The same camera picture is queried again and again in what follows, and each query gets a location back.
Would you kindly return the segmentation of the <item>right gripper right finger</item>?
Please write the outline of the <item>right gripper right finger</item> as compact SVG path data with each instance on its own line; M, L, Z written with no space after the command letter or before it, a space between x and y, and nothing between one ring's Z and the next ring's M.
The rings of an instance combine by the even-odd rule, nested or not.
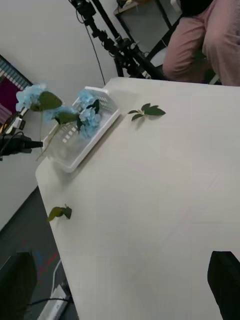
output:
M213 251L207 282L224 320L240 318L240 262L230 251Z

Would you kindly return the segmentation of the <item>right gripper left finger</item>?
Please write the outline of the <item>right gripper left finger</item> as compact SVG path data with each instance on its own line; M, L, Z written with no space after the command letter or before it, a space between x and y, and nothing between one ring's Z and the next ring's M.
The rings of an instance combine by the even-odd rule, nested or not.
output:
M0 319L22 320L37 285L32 254L18 252L0 268Z

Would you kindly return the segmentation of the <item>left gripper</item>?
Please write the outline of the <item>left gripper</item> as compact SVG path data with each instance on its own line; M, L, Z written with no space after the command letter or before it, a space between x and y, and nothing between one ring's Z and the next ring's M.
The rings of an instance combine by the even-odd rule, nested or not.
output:
M42 141L32 141L23 134L1 134L0 135L0 156L9 156L19 153L30 154L32 148L42 148Z

